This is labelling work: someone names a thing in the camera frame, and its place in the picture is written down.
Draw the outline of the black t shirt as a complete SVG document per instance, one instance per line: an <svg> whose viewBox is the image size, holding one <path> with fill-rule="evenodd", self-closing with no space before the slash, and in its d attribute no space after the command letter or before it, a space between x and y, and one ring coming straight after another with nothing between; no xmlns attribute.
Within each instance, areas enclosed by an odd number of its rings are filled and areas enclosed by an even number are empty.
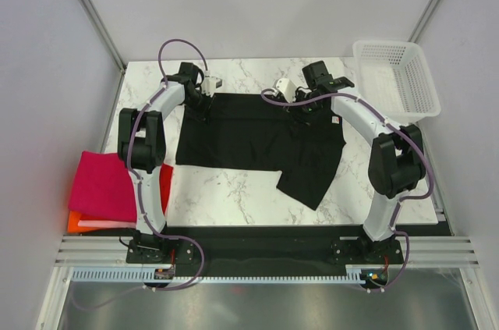
<svg viewBox="0 0 499 330"><path fill-rule="evenodd" d="M317 109L285 109L258 94L216 94L205 116L185 109L175 162L280 172L277 190L317 210L344 146L342 118L329 100Z"/></svg>

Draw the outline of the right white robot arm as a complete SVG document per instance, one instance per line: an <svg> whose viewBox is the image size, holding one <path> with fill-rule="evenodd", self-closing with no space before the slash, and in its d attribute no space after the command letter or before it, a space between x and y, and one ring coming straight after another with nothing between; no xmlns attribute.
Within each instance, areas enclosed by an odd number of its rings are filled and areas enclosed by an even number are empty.
<svg viewBox="0 0 499 330"><path fill-rule="evenodd" d="M382 115L361 98L350 79L334 78L323 61L304 66L302 72L307 89L297 87L292 104L311 112L329 98L332 112L354 127L371 148L368 178L374 195L363 231L346 243L347 251L369 263L395 254L400 247L395 224L402 202L428 198L434 188L430 184L424 195L411 194L421 179L433 174L423 153L420 129Z"/></svg>

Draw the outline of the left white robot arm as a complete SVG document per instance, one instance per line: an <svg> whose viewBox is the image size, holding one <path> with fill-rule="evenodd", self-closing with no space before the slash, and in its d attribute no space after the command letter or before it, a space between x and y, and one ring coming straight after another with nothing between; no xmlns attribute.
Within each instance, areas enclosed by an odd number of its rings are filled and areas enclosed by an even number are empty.
<svg viewBox="0 0 499 330"><path fill-rule="evenodd" d="M129 172L136 204L136 230L128 244L129 264L173 263L173 237L166 227L161 200L161 169L167 153L164 121L180 105L206 114L221 82L211 81L208 68L183 62L177 73L163 75L159 87L140 108L119 113L117 153Z"/></svg>

